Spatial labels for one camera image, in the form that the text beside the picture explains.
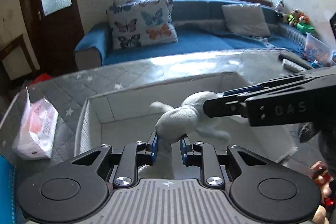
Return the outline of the dark gloved right hand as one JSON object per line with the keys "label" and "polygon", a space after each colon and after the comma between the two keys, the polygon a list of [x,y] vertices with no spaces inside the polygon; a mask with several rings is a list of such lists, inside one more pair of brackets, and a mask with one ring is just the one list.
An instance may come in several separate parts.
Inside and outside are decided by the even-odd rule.
{"label": "dark gloved right hand", "polygon": [[300,143],[308,142],[318,136],[318,148],[324,158],[329,174],[335,178],[335,125],[318,123],[300,123],[298,127]]}

